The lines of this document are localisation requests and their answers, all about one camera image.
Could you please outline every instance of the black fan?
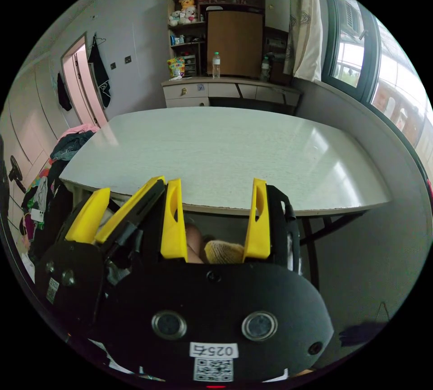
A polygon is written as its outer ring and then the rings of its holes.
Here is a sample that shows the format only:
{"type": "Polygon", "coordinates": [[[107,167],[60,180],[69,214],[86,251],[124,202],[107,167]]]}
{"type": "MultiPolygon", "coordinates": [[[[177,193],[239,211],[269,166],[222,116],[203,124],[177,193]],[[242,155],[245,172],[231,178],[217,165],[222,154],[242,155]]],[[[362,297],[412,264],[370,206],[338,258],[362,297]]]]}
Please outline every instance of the black fan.
{"type": "Polygon", "coordinates": [[[21,170],[14,156],[10,156],[10,163],[12,165],[12,169],[9,172],[9,180],[15,181],[20,190],[25,194],[26,188],[21,183],[21,181],[23,180],[23,174],[21,173],[21,170]]]}

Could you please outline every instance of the teddy bear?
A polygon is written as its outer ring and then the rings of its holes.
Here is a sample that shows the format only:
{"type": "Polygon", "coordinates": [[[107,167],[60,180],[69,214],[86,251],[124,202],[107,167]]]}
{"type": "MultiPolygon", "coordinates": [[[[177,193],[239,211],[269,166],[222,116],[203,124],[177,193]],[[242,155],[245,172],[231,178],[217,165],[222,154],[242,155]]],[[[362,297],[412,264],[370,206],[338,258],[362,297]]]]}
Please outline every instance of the teddy bear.
{"type": "Polygon", "coordinates": [[[182,11],[185,11],[188,7],[195,6],[195,0],[180,0],[179,4],[182,6],[182,11]]]}
{"type": "Polygon", "coordinates": [[[168,24],[170,26],[176,26],[180,20],[180,11],[173,11],[168,17],[168,24]]]}
{"type": "Polygon", "coordinates": [[[186,25],[188,23],[197,22],[197,9],[195,7],[187,7],[184,13],[180,14],[179,24],[186,25]]]}

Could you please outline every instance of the hanger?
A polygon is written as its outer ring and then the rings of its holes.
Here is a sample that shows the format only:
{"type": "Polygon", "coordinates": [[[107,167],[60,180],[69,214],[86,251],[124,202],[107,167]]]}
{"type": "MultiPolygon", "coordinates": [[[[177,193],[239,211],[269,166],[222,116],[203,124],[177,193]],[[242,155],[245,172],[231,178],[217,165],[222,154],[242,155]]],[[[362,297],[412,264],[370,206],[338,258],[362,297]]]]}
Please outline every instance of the hanger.
{"type": "Polygon", "coordinates": [[[106,38],[100,38],[100,37],[97,37],[96,36],[96,34],[93,36],[93,38],[96,40],[96,45],[97,46],[99,46],[100,44],[102,44],[102,43],[105,43],[106,41],[107,41],[107,39],[106,38]]]}

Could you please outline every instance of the qr code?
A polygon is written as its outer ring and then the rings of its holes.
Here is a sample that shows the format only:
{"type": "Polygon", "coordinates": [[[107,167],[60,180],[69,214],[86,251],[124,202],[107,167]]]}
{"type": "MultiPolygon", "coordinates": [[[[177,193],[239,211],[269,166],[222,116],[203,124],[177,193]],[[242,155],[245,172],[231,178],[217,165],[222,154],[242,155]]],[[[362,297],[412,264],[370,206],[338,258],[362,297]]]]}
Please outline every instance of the qr code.
{"type": "Polygon", "coordinates": [[[194,381],[233,381],[233,359],[195,358],[194,381]]]}
{"type": "Polygon", "coordinates": [[[51,304],[54,303],[54,297],[57,292],[57,289],[59,289],[59,282],[57,282],[51,277],[50,282],[48,283],[48,291],[46,293],[46,298],[51,304]]]}

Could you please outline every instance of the plastic water bottle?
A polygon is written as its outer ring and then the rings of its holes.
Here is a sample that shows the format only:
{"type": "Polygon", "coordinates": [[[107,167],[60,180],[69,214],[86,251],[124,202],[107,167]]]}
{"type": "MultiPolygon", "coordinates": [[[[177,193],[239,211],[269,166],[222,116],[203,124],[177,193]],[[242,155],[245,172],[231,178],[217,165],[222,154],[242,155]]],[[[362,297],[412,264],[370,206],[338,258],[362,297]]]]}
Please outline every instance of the plastic water bottle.
{"type": "Polygon", "coordinates": [[[260,80],[262,82],[267,82],[269,80],[270,67],[269,58],[265,56],[262,61],[262,72],[260,73],[260,80]]]}
{"type": "Polygon", "coordinates": [[[220,77],[220,54],[219,52],[215,52],[212,58],[212,77],[218,78],[220,77]]]}

